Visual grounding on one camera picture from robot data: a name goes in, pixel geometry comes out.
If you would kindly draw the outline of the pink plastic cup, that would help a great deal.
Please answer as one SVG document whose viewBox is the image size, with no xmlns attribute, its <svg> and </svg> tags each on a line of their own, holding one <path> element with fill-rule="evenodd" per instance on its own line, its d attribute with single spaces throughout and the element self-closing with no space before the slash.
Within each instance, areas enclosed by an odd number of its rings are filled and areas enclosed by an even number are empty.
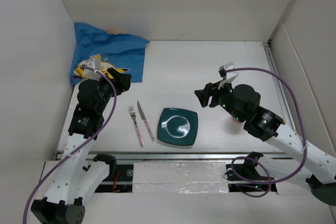
<svg viewBox="0 0 336 224">
<path fill-rule="evenodd" d="M 235 123 L 237 123 L 237 124 L 242 124 L 242 123 L 243 123 L 243 122 L 237 120 L 236 118 L 233 118 L 233 121 L 234 121 Z"/>
</svg>

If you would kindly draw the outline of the pink handled fork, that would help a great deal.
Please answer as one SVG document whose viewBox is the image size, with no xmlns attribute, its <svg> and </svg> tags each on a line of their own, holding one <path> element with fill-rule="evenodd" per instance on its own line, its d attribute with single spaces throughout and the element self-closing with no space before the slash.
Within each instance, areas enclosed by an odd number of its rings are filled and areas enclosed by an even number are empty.
<svg viewBox="0 0 336 224">
<path fill-rule="evenodd" d="M 140 133 L 137 121 L 136 121 L 136 114 L 135 114 L 135 110 L 134 110 L 133 106 L 129 106 L 129 113 L 130 113 L 130 117 L 133 121 L 133 125 L 134 125 L 135 131 L 136 131 L 136 135 L 137 135 L 140 147 L 144 147 L 144 143 L 143 143 L 141 133 Z"/>
</svg>

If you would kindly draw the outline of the blue Pikachu placemat cloth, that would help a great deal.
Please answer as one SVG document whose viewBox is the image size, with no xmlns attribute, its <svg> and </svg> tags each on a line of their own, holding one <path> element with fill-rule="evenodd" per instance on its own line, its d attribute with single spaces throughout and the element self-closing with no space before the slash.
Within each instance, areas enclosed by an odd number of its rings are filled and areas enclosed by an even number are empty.
<svg viewBox="0 0 336 224">
<path fill-rule="evenodd" d="M 75 23 L 77 48 L 70 67 L 70 83 L 85 78 L 81 65 L 91 56 L 100 59 L 100 69 L 108 68 L 132 75 L 132 82 L 142 82 L 145 49 L 150 42 L 131 34 L 110 34 L 86 23 Z"/>
</svg>

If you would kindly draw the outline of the dark green square plate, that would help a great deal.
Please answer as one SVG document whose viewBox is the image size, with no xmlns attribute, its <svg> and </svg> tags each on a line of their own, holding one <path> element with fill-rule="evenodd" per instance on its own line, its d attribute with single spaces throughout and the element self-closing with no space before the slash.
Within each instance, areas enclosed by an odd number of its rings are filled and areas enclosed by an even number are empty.
<svg viewBox="0 0 336 224">
<path fill-rule="evenodd" d="M 164 108 L 157 125 L 158 140 L 175 146 L 192 146 L 198 132 L 198 114 L 178 108 Z"/>
</svg>

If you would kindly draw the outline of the pink handled knife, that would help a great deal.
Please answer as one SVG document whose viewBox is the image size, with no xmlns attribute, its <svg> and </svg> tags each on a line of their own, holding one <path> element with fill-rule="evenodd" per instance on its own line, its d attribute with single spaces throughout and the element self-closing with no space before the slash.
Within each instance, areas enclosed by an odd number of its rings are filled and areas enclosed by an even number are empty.
<svg viewBox="0 0 336 224">
<path fill-rule="evenodd" d="M 141 119 L 143 120 L 143 122 L 144 122 L 144 124 L 145 124 L 145 127 L 146 127 L 146 129 L 147 129 L 147 131 L 148 131 L 148 134 L 149 134 L 149 136 L 150 136 L 150 139 L 151 139 L 152 142 L 154 142 L 154 141 L 155 141 L 154 135 L 153 135 L 153 133 L 152 133 L 152 131 L 151 131 L 151 128 L 150 128 L 150 126 L 149 126 L 149 124 L 148 124 L 148 121 L 147 121 L 147 119 L 146 119 L 146 117 L 145 117 L 145 114 L 144 114 L 144 112 L 143 112 L 143 110 L 142 110 L 142 107 L 141 107 L 139 101 L 137 101 L 137 107 L 138 107 L 138 110 L 139 110 L 140 117 L 141 117 Z"/>
</svg>

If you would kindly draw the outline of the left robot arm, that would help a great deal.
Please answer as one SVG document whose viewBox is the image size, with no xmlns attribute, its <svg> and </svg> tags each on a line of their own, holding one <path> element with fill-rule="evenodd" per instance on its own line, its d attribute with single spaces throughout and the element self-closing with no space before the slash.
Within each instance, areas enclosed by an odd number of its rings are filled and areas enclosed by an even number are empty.
<svg viewBox="0 0 336 224">
<path fill-rule="evenodd" d="M 31 212 L 40 223 L 82 223 L 85 205 L 103 180 L 117 175 L 114 156 L 98 154 L 88 168 L 87 155 L 98 134 L 107 125 L 103 112 L 110 99 L 129 90 L 132 76 L 109 68 L 94 70 L 97 79 L 78 86 L 77 100 L 68 129 L 68 139 L 60 162 L 51 169 L 55 176 L 42 199 L 35 199 Z"/>
</svg>

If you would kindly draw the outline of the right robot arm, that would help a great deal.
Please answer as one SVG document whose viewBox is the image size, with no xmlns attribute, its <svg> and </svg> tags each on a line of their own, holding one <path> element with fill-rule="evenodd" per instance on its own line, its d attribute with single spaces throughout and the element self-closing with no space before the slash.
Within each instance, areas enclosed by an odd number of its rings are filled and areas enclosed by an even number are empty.
<svg viewBox="0 0 336 224">
<path fill-rule="evenodd" d="M 194 93 L 202 107 L 221 106 L 238 122 L 244 123 L 248 134 L 282 150 L 302 165 L 301 168 L 287 165 L 252 152 L 243 165 L 247 178 L 259 175 L 273 178 L 275 183 L 288 181 L 311 191 L 321 202 L 335 206 L 335 157 L 304 141 L 281 117 L 261 107 L 261 96 L 251 86 L 208 83 Z"/>
</svg>

